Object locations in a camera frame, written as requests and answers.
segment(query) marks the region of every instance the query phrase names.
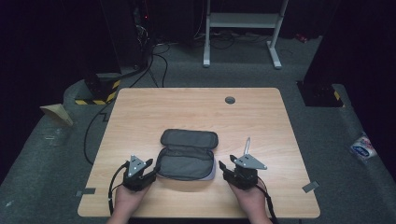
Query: gray carpet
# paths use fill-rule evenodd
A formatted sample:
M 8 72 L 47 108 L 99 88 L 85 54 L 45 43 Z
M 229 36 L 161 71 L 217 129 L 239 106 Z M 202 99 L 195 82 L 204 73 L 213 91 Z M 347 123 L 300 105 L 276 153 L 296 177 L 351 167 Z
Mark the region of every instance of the gray carpet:
M 246 37 L 227 49 L 211 52 L 211 66 L 202 67 L 203 48 L 171 45 L 161 55 L 168 62 L 164 80 L 167 87 L 275 87 L 282 94 L 310 179 L 319 182 L 315 189 L 321 214 L 315 219 L 280 219 L 280 223 L 396 223 L 396 186 L 379 157 L 362 164 L 348 147 L 360 136 L 362 127 L 346 91 L 334 85 L 345 107 L 306 107 L 296 81 L 305 72 L 320 39 L 306 44 L 279 39 L 276 45 L 283 68 L 275 70 L 264 42 L 251 43 Z M 215 41 L 222 48 L 229 42 Z M 163 52 L 166 46 L 157 47 Z M 162 85 L 165 62 L 154 57 L 151 71 Z M 132 85 L 140 75 L 121 82 Z M 78 215 L 77 191 L 85 188 L 91 166 L 83 154 L 84 135 L 101 105 L 75 105 L 82 81 L 64 94 L 64 106 L 75 125 L 64 130 L 59 146 L 53 146 L 55 126 L 44 116 L 27 139 L 21 155 L 0 188 L 0 223 L 105 223 L 105 217 Z M 155 87 L 149 74 L 135 85 Z M 111 113 L 112 105 L 104 112 Z M 87 136 L 87 153 L 94 160 L 106 128 L 98 116 Z M 136 219 L 134 223 L 247 223 L 246 220 Z

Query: gray pencil case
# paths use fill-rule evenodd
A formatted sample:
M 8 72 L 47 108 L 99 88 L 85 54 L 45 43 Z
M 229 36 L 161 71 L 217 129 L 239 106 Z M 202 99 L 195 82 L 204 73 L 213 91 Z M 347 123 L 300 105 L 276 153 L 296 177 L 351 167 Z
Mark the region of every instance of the gray pencil case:
M 157 158 L 158 175 L 176 180 L 210 180 L 215 177 L 213 149 L 218 135 L 207 131 L 168 129 L 161 143 L 165 146 Z

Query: yellow and black hazard tape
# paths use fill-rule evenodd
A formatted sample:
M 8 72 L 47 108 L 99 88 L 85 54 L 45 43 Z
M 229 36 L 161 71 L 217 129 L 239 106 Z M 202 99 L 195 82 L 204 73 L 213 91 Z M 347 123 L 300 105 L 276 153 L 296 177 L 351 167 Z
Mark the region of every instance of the yellow and black hazard tape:
M 106 99 L 76 99 L 75 102 L 77 105 L 106 105 L 110 103 L 112 100 L 114 100 L 114 97 L 116 96 L 117 93 L 117 88 L 120 85 L 120 81 L 114 82 L 111 92 L 107 96 Z

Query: person's left hand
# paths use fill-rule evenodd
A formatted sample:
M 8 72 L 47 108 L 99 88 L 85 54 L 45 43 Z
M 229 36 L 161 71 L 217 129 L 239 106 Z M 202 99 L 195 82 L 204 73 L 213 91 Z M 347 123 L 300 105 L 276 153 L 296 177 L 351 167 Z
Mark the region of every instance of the person's left hand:
M 150 186 L 151 185 L 137 192 L 130 191 L 123 185 L 117 187 L 113 215 L 108 220 L 107 224 L 127 223 L 128 219 L 139 207 Z

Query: person's right hand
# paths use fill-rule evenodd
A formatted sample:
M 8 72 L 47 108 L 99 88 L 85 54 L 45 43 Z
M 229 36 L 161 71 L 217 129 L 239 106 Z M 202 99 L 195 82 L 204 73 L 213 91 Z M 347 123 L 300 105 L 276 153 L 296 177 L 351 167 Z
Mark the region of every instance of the person's right hand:
M 230 183 L 229 185 L 238 200 L 239 206 L 247 214 L 251 224 L 272 223 L 265 211 L 265 196 L 259 189 L 254 187 L 243 190 Z M 259 181 L 258 185 L 265 189 L 261 181 Z

